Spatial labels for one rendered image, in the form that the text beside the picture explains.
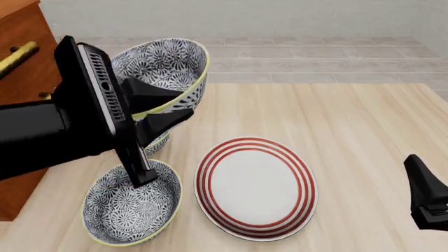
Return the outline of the white plate with red rings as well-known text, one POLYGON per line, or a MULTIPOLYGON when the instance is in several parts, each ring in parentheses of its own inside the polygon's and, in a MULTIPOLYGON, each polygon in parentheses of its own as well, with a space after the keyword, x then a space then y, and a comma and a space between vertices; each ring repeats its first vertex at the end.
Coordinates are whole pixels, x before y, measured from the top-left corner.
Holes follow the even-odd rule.
POLYGON ((312 219, 315 175, 291 148, 258 136, 214 146, 194 175, 197 202, 218 228, 240 239, 271 242, 299 232, 312 219))

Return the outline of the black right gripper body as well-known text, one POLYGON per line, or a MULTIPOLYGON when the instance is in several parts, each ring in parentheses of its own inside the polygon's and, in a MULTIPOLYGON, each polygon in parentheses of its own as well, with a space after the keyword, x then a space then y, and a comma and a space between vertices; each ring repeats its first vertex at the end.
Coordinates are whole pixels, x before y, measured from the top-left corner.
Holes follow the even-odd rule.
POLYGON ((448 203, 417 204, 411 202, 411 217, 420 230, 448 232, 448 203))

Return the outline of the black patterned bowl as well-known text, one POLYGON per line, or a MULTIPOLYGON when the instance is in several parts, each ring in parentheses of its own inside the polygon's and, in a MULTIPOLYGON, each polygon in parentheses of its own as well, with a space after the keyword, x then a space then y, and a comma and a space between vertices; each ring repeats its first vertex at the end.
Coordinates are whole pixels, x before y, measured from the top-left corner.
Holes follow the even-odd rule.
POLYGON ((122 165, 96 180, 82 207, 82 223, 96 242, 126 247, 156 238, 172 222, 181 206, 183 185, 167 163, 151 159, 158 178, 135 188, 122 165))
POLYGON ((164 38, 129 48, 112 58, 111 64, 119 84, 135 77, 148 85, 181 93, 163 105, 135 113, 133 119, 138 121, 149 113, 196 109, 204 96, 210 55, 196 41, 164 38))
POLYGON ((158 138, 153 140, 147 147, 143 149, 146 157, 149 158, 151 155, 154 155, 156 152, 160 151, 168 142, 168 140, 169 131, 166 131, 164 134, 161 134, 158 138))

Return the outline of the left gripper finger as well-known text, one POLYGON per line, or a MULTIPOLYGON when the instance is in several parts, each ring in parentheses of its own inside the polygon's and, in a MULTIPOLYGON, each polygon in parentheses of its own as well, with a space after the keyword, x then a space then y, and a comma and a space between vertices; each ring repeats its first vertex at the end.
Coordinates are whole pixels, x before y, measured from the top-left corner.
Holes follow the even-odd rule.
POLYGON ((121 90, 130 113, 143 113, 155 109, 183 94, 176 90, 149 85, 134 77, 125 79, 121 84, 121 90))
POLYGON ((136 137, 140 147, 147 147, 171 128, 179 125, 194 115, 192 108, 185 108, 171 113, 148 114, 135 125, 136 137))

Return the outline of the wooden cabinet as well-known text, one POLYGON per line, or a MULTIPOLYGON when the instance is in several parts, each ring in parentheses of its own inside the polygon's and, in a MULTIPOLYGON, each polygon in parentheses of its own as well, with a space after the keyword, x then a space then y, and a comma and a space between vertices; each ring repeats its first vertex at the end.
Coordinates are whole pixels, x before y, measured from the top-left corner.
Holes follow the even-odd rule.
MULTIPOLYGON (((40 0, 0 0, 0 61, 12 47, 33 41, 39 51, 0 80, 0 105, 42 100, 61 82, 54 60, 57 42, 39 7, 40 0)), ((47 171, 0 181, 0 222, 13 221, 47 171)))

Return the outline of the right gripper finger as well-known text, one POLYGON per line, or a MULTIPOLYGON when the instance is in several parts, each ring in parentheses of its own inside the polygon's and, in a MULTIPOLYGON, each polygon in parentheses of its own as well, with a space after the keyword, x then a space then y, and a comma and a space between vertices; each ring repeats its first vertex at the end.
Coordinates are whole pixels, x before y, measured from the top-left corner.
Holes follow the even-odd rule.
POLYGON ((404 161, 407 173, 411 211, 423 207, 429 211, 448 211, 448 186, 439 180, 415 154, 404 161))

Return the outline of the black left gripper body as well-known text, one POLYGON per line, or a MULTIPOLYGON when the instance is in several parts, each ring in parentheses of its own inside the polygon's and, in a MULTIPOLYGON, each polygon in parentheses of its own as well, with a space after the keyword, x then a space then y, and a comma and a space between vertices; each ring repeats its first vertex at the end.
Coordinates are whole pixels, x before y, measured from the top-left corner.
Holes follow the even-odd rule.
POLYGON ((156 180, 143 148, 158 131, 132 118, 109 56, 71 36, 63 37, 54 56, 62 82, 53 100, 64 115, 74 153, 87 157, 114 150, 135 188, 156 180))

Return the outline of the wooden cabinet drawer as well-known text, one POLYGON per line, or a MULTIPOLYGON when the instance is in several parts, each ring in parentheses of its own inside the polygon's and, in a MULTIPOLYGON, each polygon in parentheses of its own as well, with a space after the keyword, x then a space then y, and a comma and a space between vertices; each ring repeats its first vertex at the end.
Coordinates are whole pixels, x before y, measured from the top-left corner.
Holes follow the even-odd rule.
POLYGON ((30 41, 37 42, 39 51, 1 79, 1 85, 12 81, 34 82, 56 72, 53 59, 56 41, 38 6, 24 8, 0 19, 0 60, 11 54, 11 47, 20 47, 30 41))

